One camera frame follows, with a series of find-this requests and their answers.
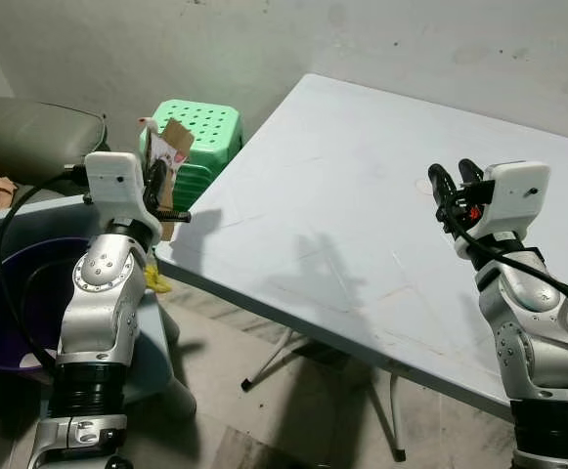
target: table surface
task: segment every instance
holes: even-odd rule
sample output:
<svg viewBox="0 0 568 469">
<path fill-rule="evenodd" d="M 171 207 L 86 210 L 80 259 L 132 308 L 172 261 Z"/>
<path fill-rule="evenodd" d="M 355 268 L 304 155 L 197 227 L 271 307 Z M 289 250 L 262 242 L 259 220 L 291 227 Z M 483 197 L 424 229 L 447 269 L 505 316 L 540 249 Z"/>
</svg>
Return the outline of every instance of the table surface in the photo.
<svg viewBox="0 0 568 469">
<path fill-rule="evenodd" d="M 507 418 L 474 271 L 426 181 L 430 164 L 458 176 L 466 157 L 550 164 L 526 244 L 568 282 L 567 138 L 314 74 L 157 248 L 160 268 Z"/>
</svg>

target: metal table leg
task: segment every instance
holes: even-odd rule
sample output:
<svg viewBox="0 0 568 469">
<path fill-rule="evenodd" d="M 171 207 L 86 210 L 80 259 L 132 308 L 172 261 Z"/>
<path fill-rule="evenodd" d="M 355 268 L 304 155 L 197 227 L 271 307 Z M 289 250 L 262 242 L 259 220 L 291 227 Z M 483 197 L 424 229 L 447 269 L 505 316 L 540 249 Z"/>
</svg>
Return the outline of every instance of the metal table leg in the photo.
<svg viewBox="0 0 568 469">
<path fill-rule="evenodd" d="M 277 344 L 275 344 L 275 347 L 273 347 L 273 350 L 271 351 L 271 354 L 268 356 L 268 358 L 262 362 L 262 364 L 259 366 L 259 368 L 255 370 L 253 374 L 251 374 L 248 378 L 245 378 L 244 381 L 242 381 L 240 386 L 242 387 L 243 391 L 246 392 L 249 389 L 251 389 L 251 386 L 253 386 L 253 382 L 257 379 L 260 373 L 264 371 L 264 368 L 266 368 L 266 366 L 268 366 L 268 364 L 272 362 L 273 359 L 277 356 L 277 354 L 285 347 L 285 344 L 287 344 L 288 340 L 290 340 L 291 335 L 292 335 L 292 329 L 288 327 L 284 331 L 282 338 L 280 338 Z"/>
<path fill-rule="evenodd" d="M 399 401 L 399 375 L 390 374 L 390 407 L 392 408 L 392 428 L 394 429 L 394 459 L 397 462 L 405 461 L 405 445 L 403 444 L 403 420 L 401 416 L 401 403 Z"/>
</svg>

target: silver robot arm segment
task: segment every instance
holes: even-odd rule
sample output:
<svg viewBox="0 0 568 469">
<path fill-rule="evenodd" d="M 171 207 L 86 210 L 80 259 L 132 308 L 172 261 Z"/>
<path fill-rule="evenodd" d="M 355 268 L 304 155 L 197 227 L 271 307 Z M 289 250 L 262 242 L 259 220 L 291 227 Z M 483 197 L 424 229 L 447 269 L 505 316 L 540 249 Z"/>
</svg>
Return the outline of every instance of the silver robot arm segment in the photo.
<svg viewBox="0 0 568 469">
<path fill-rule="evenodd" d="M 133 468 L 115 454 L 127 428 L 122 388 L 138 336 L 147 251 L 161 235 L 154 215 L 167 172 L 159 162 L 145 188 L 131 153 L 91 153 L 85 166 L 104 233 L 72 273 L 49 416 L 37 426 L 28 469 Z M 164 212 L 164 220 L 190 221 L 190 214 Z"/>
<path fill-rule="evenodd" d="M 544 203 L 549 168 L 520 161 L 484 172 L 465 159 L 459 171 L 459 191 L 438 164 L 429 179 L 437 220 L 477 271 L 479 308 L 495 336 L 514 417 L 512 467 L 568 469 L 568 298 L 550 284 L 562 285 L 549 277 L 538 248 L 522 244 Z"/>
</svg>

